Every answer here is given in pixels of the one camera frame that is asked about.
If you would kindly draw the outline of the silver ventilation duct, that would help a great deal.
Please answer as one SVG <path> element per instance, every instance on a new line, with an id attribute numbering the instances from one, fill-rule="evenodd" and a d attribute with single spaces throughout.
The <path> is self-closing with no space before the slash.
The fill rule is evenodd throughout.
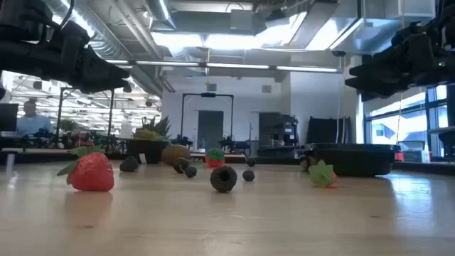
<path id="1" fill-rule="evenodd" d="M 162 61 L 164 54 L 147 34 L 134 4 L 127 0 L 44 0 L 62 21 L 72 6 L 70 20 L 78 23 L 91 36 L 90 45 L 99 57 L 114 60 L 129 73 L 129 81 L 143 91 L 161 97 L 176 90 L 167 80 L 164 69 L 155 65 L 129 64 L 134 61 Z"/>

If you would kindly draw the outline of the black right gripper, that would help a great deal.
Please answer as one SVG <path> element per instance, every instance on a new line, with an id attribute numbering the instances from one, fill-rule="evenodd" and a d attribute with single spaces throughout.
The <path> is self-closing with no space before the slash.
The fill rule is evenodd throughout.
<path id="1" fill-rule="evenodd" d="M 373 73 L 397 79 L 363 77 Z M 392 46 L 351 68 L 349 74 L 355 77 L 346 79 L 345 85 L 356 89 L 363 102 L 389 98 L 410 84 L 455 84 L 455 20 L 425 26 L 411 23 L 396 32 Z"/>

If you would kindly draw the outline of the red strawberry green leaves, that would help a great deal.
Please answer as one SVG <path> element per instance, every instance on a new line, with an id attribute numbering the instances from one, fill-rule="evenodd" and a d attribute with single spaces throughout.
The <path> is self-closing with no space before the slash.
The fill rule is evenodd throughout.
<path id="1" fill-rule="evenodd" d="M 333 170 L 333 165 L 326 164 L 323 160 L 310 166 L 308 170 L 312 184 L 317 187 L 328 188 L 337 182 L 338 177 Z"/>
<path id="2" fill-rule="evenodd" d="M 80 146 L 71 151 L 77 159 L 61 169 L 66 183 L 79 191 L 108 192 L 114 187 L 112 165 L 100 146 Z"/>
<path id="3" fill-rule="evenodd" d="M 225 164 L 225 153 L 220 148 L 209 149 L 205 154 L 205 162 L 210 168 L 217 168 Z"/>

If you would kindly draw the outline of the dark background monitor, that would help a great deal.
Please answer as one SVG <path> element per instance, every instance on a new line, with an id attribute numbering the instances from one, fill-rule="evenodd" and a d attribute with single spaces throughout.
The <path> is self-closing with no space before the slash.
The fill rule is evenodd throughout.
<path id="1" fill-rule="evenodd" d="M 17 123 L 18 104 L 0 103 L 0 132 L 14 132 Z"/>

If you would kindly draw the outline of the person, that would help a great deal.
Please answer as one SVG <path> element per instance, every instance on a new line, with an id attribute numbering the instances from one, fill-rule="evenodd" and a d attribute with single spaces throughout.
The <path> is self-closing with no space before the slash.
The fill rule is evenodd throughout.
<path id="1" fill-rule="evenodd" d="M 52 133 L 49 117 L 36 113 L 36 103 L 27 101 L 23 104 L 24 115 L 17 119 L 16 132 L 20 137 L 38 133 L 41 129 Z"/>

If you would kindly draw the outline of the blackberry with stem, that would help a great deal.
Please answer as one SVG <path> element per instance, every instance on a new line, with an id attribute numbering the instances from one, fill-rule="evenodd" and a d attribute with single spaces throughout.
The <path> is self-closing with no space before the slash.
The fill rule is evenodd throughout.
<path id="1" fill-rule="evenodd" d="M 183 174 L 185 170 L 189 167 L 189 162 L 186 158 L 183 157 L 178 157 L 174 162 L 173 162 L 173 169 L 178 173 L 178 174 Z"/>

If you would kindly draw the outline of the brown kiwi fruit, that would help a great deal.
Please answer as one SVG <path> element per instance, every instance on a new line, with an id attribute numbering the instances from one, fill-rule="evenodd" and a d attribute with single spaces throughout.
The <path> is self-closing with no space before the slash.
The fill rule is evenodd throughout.
<path id="1" fill-rule="evenodd" d="M 188 147 L 179 144 L 169 144 L 161 152 L 161 161 L 169 166 L 173 166 L 174 161 L 178 158 L 191 158 L 191 152 Z"/>

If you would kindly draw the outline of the green succulent in black pot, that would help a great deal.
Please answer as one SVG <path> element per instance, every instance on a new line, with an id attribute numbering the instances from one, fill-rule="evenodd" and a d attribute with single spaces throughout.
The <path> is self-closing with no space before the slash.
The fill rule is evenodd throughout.
<path id="1" fill-rule="evenodd" d="M 146 122 L 146 118 L 143 118 L 142 127 L 137 128 L 132 138 L 127 140 L 128 154 L 140 163 L 159 163 L 162 151 L 169 144 L 169 130 L 168 117 L 159 122 L 156 122 L 155 118 Z"/>

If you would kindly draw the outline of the black blackberry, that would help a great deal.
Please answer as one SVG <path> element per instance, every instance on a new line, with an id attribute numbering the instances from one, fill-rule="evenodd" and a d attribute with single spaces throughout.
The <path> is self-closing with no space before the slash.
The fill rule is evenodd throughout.
<path id="1" fill-rule="evenodd" d="M 128 156 L 123 162 L 119 165 L 119 170 L 123 172 L 135 172 L 139 167 L 139 163 L 133 156 Z"/>
<path id="2" fill-rule="evenodd" d="M 219 166 L 210 175 L 211 186 L 220 193 L 228 193 L 237 183 L 237 172 L 230 166 Z"/>

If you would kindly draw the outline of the black plastic tupperware container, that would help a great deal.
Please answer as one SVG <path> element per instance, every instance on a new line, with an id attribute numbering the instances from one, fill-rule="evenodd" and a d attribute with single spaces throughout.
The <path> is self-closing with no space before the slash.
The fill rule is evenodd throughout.
<path id="1" fill-rule="evenodd" d="M 322 160 L 337 176 L 373 177 L 389 174 L 400 150 L 390 144 L 314 143 L 303 146 L 299 160 L 304 171 Z"/>

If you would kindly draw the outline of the black standing panel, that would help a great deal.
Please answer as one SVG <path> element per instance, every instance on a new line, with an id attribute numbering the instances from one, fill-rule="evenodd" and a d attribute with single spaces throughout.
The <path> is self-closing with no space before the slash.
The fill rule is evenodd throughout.
<path id="1" fill-rule="evenodd" d="M 306 134 L 306 144 L 352 142 L 352 126 L 349 117 L 321 119 L 310 117 Z"/>

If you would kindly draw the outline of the black robot station frame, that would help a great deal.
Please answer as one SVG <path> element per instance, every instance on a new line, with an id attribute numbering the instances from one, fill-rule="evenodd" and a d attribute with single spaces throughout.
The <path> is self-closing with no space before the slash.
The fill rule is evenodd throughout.
<path id="1" fill-rule="evenodd" d="M 75 89 L 71 88 L 71 87 L 61 87 L 60 88 L 59 105 L 58 105 L 58 117 L 57 117 L 57 123 L 56 123 L 56 127 L 55 127 L 55 136 L 52 139 L 53 149 L 58 149 L 59 148 L 58 142 L 59 142 L 59 136 L 60 136 L 60 121 L 61 121 L 61 114 L 62 114 L 63 101 L 64 101 L 64 92 L 66 90 L 74 91 Z M 110 90 L 110 92 L 111 92 L 111 96 L 107 98 L 108 100 L 110 100 L 108 131 L 107 131 L 107 135 L 108 136 L 111 134 L 113 106 L 114 106 L 114 90 Z"/>

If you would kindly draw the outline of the grey door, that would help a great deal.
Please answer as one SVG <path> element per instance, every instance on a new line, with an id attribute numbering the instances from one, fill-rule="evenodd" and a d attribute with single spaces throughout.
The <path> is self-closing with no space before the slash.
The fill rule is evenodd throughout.
<path id="1" fill-rule="evenodd" d="M 197 148 L 209 150 L 220 148 L 223 138 L 224 112 L 201 110 L 198 113 Z"/>

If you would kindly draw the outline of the grey box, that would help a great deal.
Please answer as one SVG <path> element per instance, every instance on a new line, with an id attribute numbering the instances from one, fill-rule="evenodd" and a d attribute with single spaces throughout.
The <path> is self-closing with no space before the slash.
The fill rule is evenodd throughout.
<path id="1" fill-rule="evenodd" d="M 425 150 L 403 151 L 404 162 L 429 163 L 429 152 Z"/>

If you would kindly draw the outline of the long ceiling light strip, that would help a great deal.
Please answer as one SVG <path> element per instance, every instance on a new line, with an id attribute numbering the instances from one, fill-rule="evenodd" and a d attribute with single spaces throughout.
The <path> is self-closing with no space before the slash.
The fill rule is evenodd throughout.
<path id="1" fill-rule="evenodd" d="M 231 68 L 245 70 L 273 70 L 301 73 L 342 73 L 342 68 L 324 68 L 310 66 L 285 66 L 285 65 L 255 65 L 255 64 L 235 64 L 235 63 L 202 63 L 202 62 L 178 62 L 163 60 L 107 60 L 108 63 L 115 65 L 149 65 L 163 67 L 180 68 Z"/>

